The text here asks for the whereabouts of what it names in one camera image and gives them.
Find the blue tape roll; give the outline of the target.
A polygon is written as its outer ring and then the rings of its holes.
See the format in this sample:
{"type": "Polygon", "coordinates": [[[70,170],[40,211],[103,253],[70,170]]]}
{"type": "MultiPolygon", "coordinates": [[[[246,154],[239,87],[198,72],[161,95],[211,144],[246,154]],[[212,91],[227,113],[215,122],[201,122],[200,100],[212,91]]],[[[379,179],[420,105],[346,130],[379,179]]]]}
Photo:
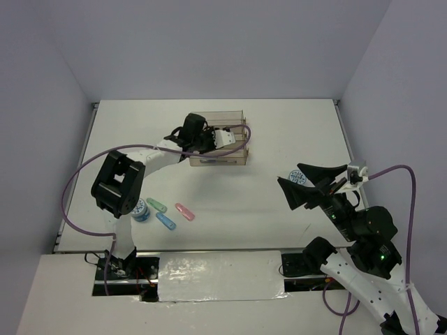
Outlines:
{"type": "Polygon", "coordinates": [[[306,176],[299,169],[292,170],[288,175],[288,180],[299,185],[305,185],[307,182],[306,176]]]}
{"type": "Polygon", "coordinates": [[[147,203],[140,198],[133,211],[131,212],[131,217],[139,223],[145,222],[150,217],[150,210],[147,203]]]}

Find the blue gel pen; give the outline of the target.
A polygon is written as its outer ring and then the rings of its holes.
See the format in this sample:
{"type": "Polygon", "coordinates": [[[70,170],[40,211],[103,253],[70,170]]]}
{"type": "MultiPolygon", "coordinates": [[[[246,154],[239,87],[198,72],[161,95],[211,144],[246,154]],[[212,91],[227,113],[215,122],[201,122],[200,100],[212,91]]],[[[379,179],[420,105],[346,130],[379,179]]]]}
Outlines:
{"type": "Polygon", "coordinates": [[[229,165],[236,165],[238,163],[237,160],[229,160],[229,159],[222,159],[222,158],[218,158],[218,159],[201,158],[201,159],[199,159],[199,162],[201,164],[229,164],[229,165]]]}

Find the pink correction tape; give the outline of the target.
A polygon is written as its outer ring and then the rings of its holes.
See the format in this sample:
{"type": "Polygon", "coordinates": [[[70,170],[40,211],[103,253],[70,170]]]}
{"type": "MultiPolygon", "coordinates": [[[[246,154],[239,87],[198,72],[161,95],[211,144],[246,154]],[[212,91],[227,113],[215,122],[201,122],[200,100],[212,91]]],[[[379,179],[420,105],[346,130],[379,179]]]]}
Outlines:
{"type": "Polygon", "coordinates": [[[186,208],[183,204],[175,203],[175,208],[176,210],[178,210],[179,213],[181,213],[183,217],[185,217],[186,220],[193,221],[195,219],[195,214],[188,208],[186,208]]]}

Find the blue correction tape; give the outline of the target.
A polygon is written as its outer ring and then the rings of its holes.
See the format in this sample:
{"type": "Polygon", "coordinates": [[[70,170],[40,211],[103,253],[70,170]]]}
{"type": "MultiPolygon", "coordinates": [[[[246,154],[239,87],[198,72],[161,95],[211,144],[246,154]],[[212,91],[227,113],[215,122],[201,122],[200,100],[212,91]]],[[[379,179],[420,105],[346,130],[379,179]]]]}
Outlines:
{"type": "Polygon", "coordinates": [[[157,212],[156,218],[169,230],[173,231],[176,229],[177,225],[174,221],[168,218],[164,213],[157,212]]]}

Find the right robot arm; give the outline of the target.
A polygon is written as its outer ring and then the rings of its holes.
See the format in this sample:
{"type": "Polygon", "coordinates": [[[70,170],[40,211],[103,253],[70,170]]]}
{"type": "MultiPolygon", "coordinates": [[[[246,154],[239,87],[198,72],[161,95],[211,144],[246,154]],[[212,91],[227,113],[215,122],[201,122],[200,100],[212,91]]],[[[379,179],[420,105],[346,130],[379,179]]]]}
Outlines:
{"type": "Polygon", "coordinates": [[[382,206],[358,209],[347,198],[371,180],[365,161],[339,167],[298,164],[312,183],[277,179],[290,209],[320,208],[350,243],[336,248],[314,238],[303,250],[305,268],[340,283],[374,317],[382,334],[445,334],[446,318],[432,312],[411,282],[410,257],[393,243],[397,228],[382,206]]]}

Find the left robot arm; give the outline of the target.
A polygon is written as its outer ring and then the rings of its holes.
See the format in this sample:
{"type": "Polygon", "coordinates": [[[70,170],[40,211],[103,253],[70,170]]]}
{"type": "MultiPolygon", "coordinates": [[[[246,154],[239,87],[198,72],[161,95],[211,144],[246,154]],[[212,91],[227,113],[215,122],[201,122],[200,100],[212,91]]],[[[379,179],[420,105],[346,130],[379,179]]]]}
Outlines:
{"type": "Polygon", "coordinates": [[[106,252],[106,258],[120,278],[131,277],[137,269],[131,212],[140,199],[144,178],[182,162],[187,154],[216,150],[216,138],[216,128],[209,126],[205,117],[190,113],[183,125],[165,136],[154,149],[129,154],[116,149],[105,157],[91,195],[102,211],[106,228],[115,235],[115,246],[106,252]]]}

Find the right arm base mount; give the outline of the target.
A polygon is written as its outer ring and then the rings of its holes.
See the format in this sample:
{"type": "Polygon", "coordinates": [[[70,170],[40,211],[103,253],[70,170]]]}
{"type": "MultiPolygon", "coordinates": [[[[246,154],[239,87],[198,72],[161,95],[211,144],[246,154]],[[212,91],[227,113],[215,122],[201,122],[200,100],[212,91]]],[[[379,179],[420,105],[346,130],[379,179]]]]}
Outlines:
{"type": "Polygon", "coordinates": [[[322,291],[333,279],[305,263],[302,253],[282,253],[278,272],[286,292],[322,291]]]}

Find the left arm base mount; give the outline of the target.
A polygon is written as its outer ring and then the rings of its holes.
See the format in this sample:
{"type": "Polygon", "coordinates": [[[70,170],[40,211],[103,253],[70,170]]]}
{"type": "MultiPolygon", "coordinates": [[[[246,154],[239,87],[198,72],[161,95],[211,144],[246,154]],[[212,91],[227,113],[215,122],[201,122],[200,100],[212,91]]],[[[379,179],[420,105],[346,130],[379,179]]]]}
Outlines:
{"type": "Polygon", "coordinates": [[[110,296],[133,296],[143,302],[157,302],[159,257],[137,257],[129,274],[120,274],[109,266],[107,288],[110,296]]]}

